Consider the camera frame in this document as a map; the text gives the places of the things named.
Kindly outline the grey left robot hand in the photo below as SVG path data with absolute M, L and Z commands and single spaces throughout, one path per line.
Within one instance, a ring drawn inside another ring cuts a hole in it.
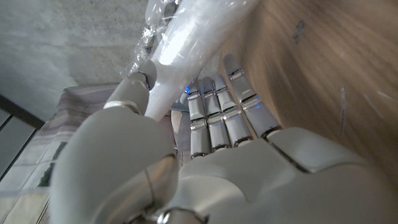
M 54 167 L 53 223 L 396 223 L 397 192 L 357 154 L 302 128 L 179 166 L 144 116 L 146 61 L 77 129 Z

